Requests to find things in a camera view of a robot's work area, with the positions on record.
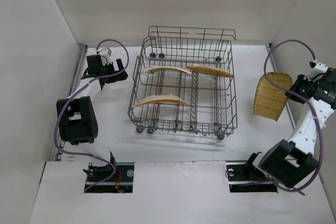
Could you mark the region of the green-rimmed bamboo woven plate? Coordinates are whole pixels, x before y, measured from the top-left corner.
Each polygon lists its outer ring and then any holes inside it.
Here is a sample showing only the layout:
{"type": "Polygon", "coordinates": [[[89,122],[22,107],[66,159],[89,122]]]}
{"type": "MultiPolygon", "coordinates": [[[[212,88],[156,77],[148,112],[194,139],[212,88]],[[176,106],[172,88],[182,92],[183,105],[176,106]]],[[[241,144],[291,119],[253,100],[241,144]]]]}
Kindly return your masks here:
{"type": "MultiPolygon", "coordinates": [[[[283,88],[290,89],[293,85],[292,77],[287,73],[268,72],[267,75],[272,82],[283,88]]],[[[285,92],[272,85],[266,76],[262,75],[255,92],[253,115],[278,121],[287,101],[285,92]]]]}

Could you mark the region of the yellow rectangular bamboo mat plate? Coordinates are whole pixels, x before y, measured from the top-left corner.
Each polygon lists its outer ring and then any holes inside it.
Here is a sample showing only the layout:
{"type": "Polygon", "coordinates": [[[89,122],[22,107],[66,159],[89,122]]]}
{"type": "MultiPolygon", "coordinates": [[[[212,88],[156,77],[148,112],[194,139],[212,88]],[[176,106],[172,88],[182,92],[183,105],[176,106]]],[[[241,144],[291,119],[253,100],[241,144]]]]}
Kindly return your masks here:
{"type": "Polygon", "coordinates": [[[155,73],[159,71],[175,71],[175,72],[184,73],[186,75],[191,75],[191,72],[188,69],[179,68],[179,67],[167,67],[167,66],[149,67],[149,68],[145,68],[142,72],[155,73]]]}

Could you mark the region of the orange fish-shaped woven plate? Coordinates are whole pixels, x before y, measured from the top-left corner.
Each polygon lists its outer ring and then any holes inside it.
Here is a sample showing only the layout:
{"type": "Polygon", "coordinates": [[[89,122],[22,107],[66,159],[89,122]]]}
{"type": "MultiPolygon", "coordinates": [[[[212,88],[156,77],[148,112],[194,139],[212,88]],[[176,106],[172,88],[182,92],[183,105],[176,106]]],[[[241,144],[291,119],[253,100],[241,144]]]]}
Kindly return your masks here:
{"type": "Polygon", "coordinates": [[[133,105],[132,108],[136,108],[139,106],[144,106],[147,104],[163,104],[163,103],[168,103],[168,104],[181,104],[181,105],[186,105],[186,106],[191,106],[190,103],[184,101],[180,97],[176,95],[150,95],[145,98],[143,98],[138,104],[133,105]]]}

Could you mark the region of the orange square woven plate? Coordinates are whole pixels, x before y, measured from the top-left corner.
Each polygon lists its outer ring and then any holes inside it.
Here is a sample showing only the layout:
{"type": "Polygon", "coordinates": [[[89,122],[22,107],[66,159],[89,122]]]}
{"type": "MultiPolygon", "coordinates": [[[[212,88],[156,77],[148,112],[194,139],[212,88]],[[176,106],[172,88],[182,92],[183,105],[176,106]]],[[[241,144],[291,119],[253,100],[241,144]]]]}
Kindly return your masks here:
{"type": "Polygon", "coordinates": [[[215,68],[215,67],[207,67],[207,66],[199,66],[199,65],[192,65],[192,66],[186,66],[187,69],[205,74],[208,76],[214,76],[214,77],[227,77],[227,78],[232,78],[234,75],[228,71],[225,71],[220,68],[215,68]]]}

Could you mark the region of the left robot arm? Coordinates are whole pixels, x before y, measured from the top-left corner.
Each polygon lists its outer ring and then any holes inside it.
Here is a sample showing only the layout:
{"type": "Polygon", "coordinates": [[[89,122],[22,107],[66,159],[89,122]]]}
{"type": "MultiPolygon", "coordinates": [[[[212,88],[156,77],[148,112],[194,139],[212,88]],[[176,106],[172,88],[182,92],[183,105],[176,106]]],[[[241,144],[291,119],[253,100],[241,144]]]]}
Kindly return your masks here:
{"type": "Polygon", "coordinates": [[[55,146],[58,137],[72,146],[93,144],[98,137],[98,121],[93,108],[93,100],[102,89],[111,83],[126,80],[128,74],[122,59],[116,59],[116,66],[108,55],[97,53],[86,58],[87,68],[80,78],[76,90],[67,98],[56,102],[57,123],[55,146]]]}

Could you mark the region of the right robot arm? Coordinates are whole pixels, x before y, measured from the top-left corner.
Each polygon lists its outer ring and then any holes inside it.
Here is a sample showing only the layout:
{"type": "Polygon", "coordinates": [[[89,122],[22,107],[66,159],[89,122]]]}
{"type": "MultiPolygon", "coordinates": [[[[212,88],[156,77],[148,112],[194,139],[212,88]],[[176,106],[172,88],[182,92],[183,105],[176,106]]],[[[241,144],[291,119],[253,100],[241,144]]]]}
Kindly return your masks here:
{"type": "Polygon", "coordinates": [[[248,166],[260,170],[287,188],[294,188],[319,167],[313,156],[319,130],[335,111],[335,69],[326,68],[312,78],[268,72],[257,84],[253,114],[277,121],[288,100],[303,104],[293,132],[266,153],[252,153],[248,166]]]}

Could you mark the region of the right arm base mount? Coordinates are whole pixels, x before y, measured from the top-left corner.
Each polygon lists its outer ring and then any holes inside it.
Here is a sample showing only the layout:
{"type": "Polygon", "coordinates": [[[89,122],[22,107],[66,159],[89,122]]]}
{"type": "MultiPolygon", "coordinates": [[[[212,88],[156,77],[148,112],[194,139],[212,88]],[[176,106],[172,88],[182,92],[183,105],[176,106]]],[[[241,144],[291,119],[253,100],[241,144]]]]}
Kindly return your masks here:
{"type": "Polygon", "coordinates": [[[227,162],[225,176],[231,193],[277,193],[278,188],[253,165],[227,162]]]}

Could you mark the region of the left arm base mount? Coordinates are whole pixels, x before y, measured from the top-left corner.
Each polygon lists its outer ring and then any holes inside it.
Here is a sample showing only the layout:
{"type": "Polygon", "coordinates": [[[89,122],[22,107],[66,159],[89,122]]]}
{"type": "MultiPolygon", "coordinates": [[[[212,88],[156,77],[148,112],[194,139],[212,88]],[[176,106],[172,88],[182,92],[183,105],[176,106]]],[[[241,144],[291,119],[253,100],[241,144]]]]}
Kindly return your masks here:
{"type": "Polygon", "coordinates": [[[93,184],[106,179],[113,172],[113,169],[108,166],[88,166],[88,169],[83,171],[86,173],[85,193],[132,193],[134,179],[135,163],[117,163],[117,170],[107,180],[92,186],[93,184]]]}

